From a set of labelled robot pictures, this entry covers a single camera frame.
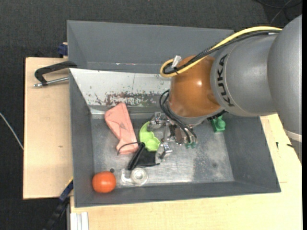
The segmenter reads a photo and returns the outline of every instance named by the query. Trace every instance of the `yellow cable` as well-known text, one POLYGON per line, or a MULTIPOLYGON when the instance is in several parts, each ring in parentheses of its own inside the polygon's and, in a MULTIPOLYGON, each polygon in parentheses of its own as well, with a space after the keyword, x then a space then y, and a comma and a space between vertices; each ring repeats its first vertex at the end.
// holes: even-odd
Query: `yellow cable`
MULTIPOLYGON (((238 36, 241 36, 243 34, 246 34, 246 33, 251 33, 251 32, 256 32, 256 31, 267 31, 267 30, 278 30, 278 31, 281 31, 281 28, 277 28, 277 27, 271 27, 271 26, 255 26, 255 27, 251 27, 251 28, 247 28, 247 29, 244 29, 242 31, 239 31, 237 33, 234 33, 232 34, 231 36, 227 37, 226 39, 224 39, 223 41, 221 41, 220 43, 218 43, 217 45, 215 45, 214 47, 212 47, 211 49, 214 49, 216 47, 219 47, 219 46, 222 46, 226 43, 228 43, 229 41, 235 39, 236 37, 238 36)), ((166 61, 162 67, 160 68, 160 75, 162 77, 165 77, 165 78, 170 78, 170 77, 173 77, 173 76, 176 76, 177 74, 180 74, 188 69, 190 69, 191 67, 195 66, 196 64, 198 64, 201 60, 203 60, 206 56, 204 56, 203 58, 200 58, 199 60, 191 63, 190 65, 184 67, 183 69, 181 70, 178 70, 177 72, 173 72, 173 73, 169 73, 169 74, 165 74, 163 73, 163 69, 165 68, 166 65, 168 65, 169 63, 173 62, 173 59, 170 59, 168 61, 166 61)))

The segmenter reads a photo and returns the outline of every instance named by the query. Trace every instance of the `green plastic object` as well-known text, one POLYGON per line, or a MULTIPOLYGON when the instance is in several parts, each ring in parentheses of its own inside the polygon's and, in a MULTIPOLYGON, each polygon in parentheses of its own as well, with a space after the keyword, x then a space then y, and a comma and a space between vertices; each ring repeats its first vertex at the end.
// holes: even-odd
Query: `green plastic object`
POLYGON ((152 131, 147 131, 147 125, 149 122, 144 124, 140 129, 140 142, 145 143, 145 147, 148 151, 157 151, 160 145, 160 141, 154 136, 152 131))
POLYGON ((191 142, 191 143, 186 143, 186 149, 188 148, 195 148, 196 147, 196 142, 191 142))
POLYGON ((222 115, 219 116, 218 118, 211 120, 211 124, 212 124, 214 132, 223 132, 226 127, 226 123, 223 120, 222 115))

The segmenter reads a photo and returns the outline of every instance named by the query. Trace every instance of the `black carpet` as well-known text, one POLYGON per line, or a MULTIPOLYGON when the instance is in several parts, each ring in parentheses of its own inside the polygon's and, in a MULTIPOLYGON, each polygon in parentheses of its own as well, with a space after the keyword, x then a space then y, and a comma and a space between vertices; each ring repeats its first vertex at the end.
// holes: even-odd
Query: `black carpet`
MULTIPOLYGON (((289 0, 263 1, 278 8, 253 0, 0 0, 0 112, 23 141, 24 57, 59 57, 66 20, 240 30, 272 19, 283 27, 302 13, 302 4, 281 11, 289 0)), ((22 200, 22 171, 23 151, 0 118, 0 230, 42 229, 56 207, 56 199, 22 200)))

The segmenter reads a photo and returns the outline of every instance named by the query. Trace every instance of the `kuka logo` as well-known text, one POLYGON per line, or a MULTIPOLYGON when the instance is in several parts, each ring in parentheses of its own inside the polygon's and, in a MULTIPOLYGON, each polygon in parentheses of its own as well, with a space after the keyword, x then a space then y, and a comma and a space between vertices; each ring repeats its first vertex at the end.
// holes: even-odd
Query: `kuka logo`
POLYGON ((221 68, 217 70, 217 75, 218 75, 217 82, 218 82, 218 86, 222 90, 220 93, 221 93, 222 96, 224 96, 223 97, 224 101, 226 101, 228 106, 231 107, 231 106, 235 106, 235 105, 230 103, 230 98, 227 96, 226 89, 225 89, 225 86, 224 86, 224 83, 223 83, 223 76, 222 76, 223 69, 224 69, 224 61, 225 61, 226 56, 227 56, 227 54, 224 55, 220 59, 219 65, 221 66, 221 68))

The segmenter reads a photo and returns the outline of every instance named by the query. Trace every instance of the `black handle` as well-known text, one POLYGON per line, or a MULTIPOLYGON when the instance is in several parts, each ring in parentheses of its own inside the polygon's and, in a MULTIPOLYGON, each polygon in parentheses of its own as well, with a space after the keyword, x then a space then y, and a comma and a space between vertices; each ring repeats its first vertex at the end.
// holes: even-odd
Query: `black handle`
POLYGON ((62 69, 65 69, 65 68, 77 68, 77 65, 75 63, 73 63, 72 61, 65 61, 65 62, 62 62, 62 63, 58 63, 58 64, 55 64, 55 65, 51 65, 51 66, 47 66, 47 67, 37 69, 34 73, 34 76, 43 84, 43 86, 45 86, 45 85, 47 85, 47 81, 43 77, 44 74, 54 72, 54 71, 58 71, 58 70, 62 70, 62 69))

